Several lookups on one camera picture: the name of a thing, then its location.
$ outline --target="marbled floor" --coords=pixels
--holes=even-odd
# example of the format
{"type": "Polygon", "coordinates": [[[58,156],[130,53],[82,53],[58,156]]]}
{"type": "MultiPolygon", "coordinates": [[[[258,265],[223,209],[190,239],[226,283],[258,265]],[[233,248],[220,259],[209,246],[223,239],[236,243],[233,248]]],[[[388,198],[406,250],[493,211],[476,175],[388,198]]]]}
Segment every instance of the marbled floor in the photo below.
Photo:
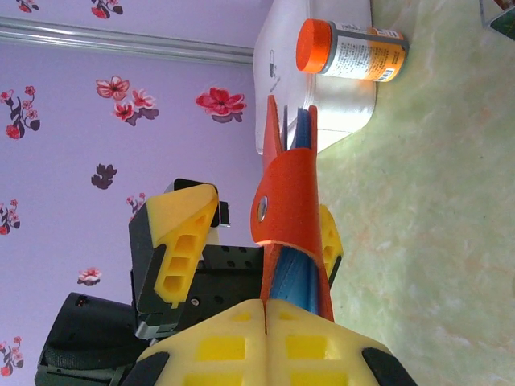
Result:
{"type": "Polygon", "coordinates": [[[336,321],[419,386],[515,384],[515,42],[475,0],[373,1],[410,38],[371,122],[319,155],[346,253],[336,321]]]}

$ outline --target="white bottle label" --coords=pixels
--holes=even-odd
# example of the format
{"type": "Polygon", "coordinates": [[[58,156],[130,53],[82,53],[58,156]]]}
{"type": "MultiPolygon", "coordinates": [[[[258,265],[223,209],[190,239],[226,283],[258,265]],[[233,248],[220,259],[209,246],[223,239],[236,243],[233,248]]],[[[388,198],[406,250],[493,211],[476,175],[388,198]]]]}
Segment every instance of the white bottle label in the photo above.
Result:
{"type": "Polygon", "coordinates": [[[379,36],[385,36],[387,38],[395,38],[395,39],[400,39],[401,36],[395,32],[395,31],[391,31],[391,30],[382,30],[382,29],[379,29],[379,28],[374,28],[374,30],[377,32],[377,34],[379,36]]]}
{"type": "Polygon", "coordinates": [[[347,32],[359,32],[361,34],[368,34],[368,30],[366,28],[359,28],[354,24],[343,24],[343,23],[335,23],[336,29],[340,31],[347,32]]]}
{"type": "Polygon", "coordinates": [[[366,79],[370,56],[370,47],[366,40],[338,36],[334,59],[324,75],[366,79]]]}

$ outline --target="yellow foam pad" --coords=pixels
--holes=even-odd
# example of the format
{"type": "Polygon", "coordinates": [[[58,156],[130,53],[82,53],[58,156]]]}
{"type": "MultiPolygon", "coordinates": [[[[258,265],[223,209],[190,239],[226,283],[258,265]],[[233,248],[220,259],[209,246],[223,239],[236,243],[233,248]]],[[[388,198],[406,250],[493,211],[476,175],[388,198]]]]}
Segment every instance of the yellow foam pad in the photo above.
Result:
{"type": "Polygon", "coordinates": [[[170,354],[155,386],[378,386],[373,339],[283,300],[248,300],[149,347],[170,354]]]}
{"type": "Polygon", "coordinates": [[[323,264],[328,277],[331,276],[336,258],[344,255],[344,246],[341,244],[340,234],[335,219],[325,205],[320,205],[320,235],[322,236],[323,264]]]}
{"type": "Polygon", "coordinates": [[[377,386],[361,352],[379,342],[282,300],[266,304],[266,386],[377,386]]]}
{"type": "Polygon", "coordinates": [[[266,385],[265,313],[248,300],[149,347],[170,354],[156,386],[266,385]]]}
{"type": "Polygon", "coordinates": [[[152,245],[167,246],[154,290],[173,308],[187,299],[217,206],[216,189],[208,184],[146,201],[152,245]]]}

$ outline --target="pink flower pattern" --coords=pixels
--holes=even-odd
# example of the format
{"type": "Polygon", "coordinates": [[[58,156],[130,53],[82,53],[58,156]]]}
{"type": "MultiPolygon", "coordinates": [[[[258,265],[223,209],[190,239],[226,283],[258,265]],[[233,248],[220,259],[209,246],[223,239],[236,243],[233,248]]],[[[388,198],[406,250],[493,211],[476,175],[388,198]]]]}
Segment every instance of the pink flower pattern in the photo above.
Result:
{"type": "Polygon", "coordinates": [[[88,268],[84,271],[79,271],[79,278],[77,284],[84,284],[88,287],[100,283],[102,272],[98,268],[88,268]]]}
{"type": "Polygon", "coordinates": [[[92,13],[98,18],[108,19],[111,14],[123,14],[122,6],[118,5],[118,0],[92,0],[94,7],[92,13]]]}
{"type": "Polygon", "coordinates": [[[122,80],[120,76],[115,75],[111,77],[111,80],[97,80],[97,94],[102,98],[121,101],[126,97],[129,86],[128,80],[122,80]]]}
{"type": "Polygon", "coordinates": [[[3,203],[0,203],[0,236],[5,236],[12,229],[19,229],[19,216],[16,213],[18,209],[18,200],[10,201],[11,208],[7,209],[3,203]]]}
{"type": "Polygon", "coordinates": [[[133,90],[132,96],[136,107],[146,107],[147,109],[154,107],[155,99],[152,96],[145,96],[145,90],[133,90]]]}
{"type": "Polygon", "coordinates": [[[0,368],[0,375],[2,377],[12,376],[15,368],[23,367],[23,355],[20,351],[22,338],[19,336],[14,337],[13,343],[17,346],[11,346],[7,342],[0,343],[0,354],[3,355],[3,366],[0,368]]]}
{"type": "Polygon", "coordinates": [[[159,115],[155,109],[155,98],[146,95],[146,91],[134,89],[130,93],[133,97],[129,100],[128,90],[130,82],[115,75],[111,80],[97,80],[97,94],[103,98],[115,100],[113,115],[129,125],[136,126],[136,121],[145,117],[154,120],[159,115]]]}
{"type": "Polygon", "coordinates": [[[243,94],[231,96],[224,88],[211,87],[209,92],[204,92],[196,98],[196,103],[216,122],[228,123],[233,118],[237,122],[242,122],[241,115],[247,107],[244,99],[243,94]]]}
{"type": "Polygon", "coordinates": [[[19,4],[18,8],[26,14],[32,13],[33,10],[39,10],[39,7],[35,3],[35,0],[16,0],[19,4]]]}
{"type": "Polygon", "coordinates": [[[126,203],[132,207],[132,217],[130,217],[130,221],[136,216],[136,213],[141,209],[143,204],[145,203],[146,195],[145,193],[140,193],[138,197],[134,198],[134,196],[129,196],[126,198],[126,203]]]}
{"type": "Polygon", "coordinates": [[[10,139],[23,138],[28,129],[38,131],[41,126],[39,119],[36,119],[38,111],[32,108],[35,99],[34,86],[26,86],[25,93],[31,99],[22,102],[19,97],[13,99],[14,90],[0,92],[0,103],[7,105],[10,109],[12,123],[6,126],[6,134],[10,139]]]}

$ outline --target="pill bottle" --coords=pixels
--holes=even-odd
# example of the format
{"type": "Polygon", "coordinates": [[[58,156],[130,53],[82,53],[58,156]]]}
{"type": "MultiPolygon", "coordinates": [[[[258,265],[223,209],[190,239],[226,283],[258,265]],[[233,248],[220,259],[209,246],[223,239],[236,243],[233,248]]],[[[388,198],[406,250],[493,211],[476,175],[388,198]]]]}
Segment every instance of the pill bottle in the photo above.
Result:
{"type": "Polygon", "coordinates": [[[389,82],[401,71],[408,48],[396,31],[309,18],[299,32],[296,62],[311,74],[389,82]]]}

